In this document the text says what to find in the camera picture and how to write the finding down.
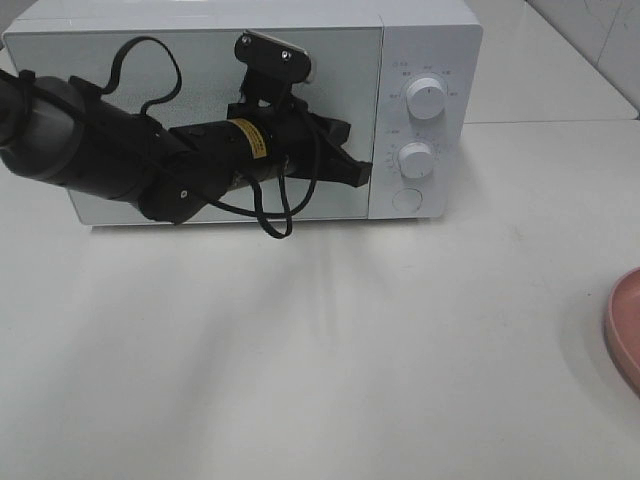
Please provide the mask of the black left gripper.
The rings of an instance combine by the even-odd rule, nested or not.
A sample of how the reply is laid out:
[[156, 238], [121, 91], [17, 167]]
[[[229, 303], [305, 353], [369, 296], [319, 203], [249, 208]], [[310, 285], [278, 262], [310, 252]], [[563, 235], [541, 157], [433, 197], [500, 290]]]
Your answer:
[[[240, 35], [234, 54], [246, 65], [240, 92], [250, 106], [266, 102], [280, 108], [292, 97], [293, 86], [308, 83], [314, 73], [306, 50], [252, 30]], [[171, 128], [169, 133], [186, 149], [171, 157], [170, 171], [195, 188], [243, 188], [248, 185], [243, 173], [265, 181], [280, 168], [286, 174], [310, 172], [311, 180], [354, 188], [369, 183], [372, 164], [356, 160], [343, 148], [351, 131], [348, 122], [309, 113], [306, 125], [294, 104], [280, 113], [271, 107]]]

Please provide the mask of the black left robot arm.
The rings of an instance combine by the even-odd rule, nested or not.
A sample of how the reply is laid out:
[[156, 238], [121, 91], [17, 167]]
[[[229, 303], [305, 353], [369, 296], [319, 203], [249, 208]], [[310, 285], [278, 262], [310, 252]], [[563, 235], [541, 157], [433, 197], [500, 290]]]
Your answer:
[[300, 207], [264, 208], [262, 184], [290, 178], [310, 187], [366, 185], [372, 166], [344, 146], [349, 123], [312, 113], [293, 94], [312, 71], [301, 48], [251, 30], [234, 54], [246, 72], [240, 99], [217, 122], [165, 128], [143, 103], [135, 113], [107, 101], [137, 45], [116, 52], [105, 85], [23, 70], [1, 76], [1, 160], [13, 174], [98, 198], [124, 202], [145, 218], [180, 225], [206, 206], [224, 207], [226, 194], [248, 188], [255, 219], [274, 238], [274, 222], [291, 223]]

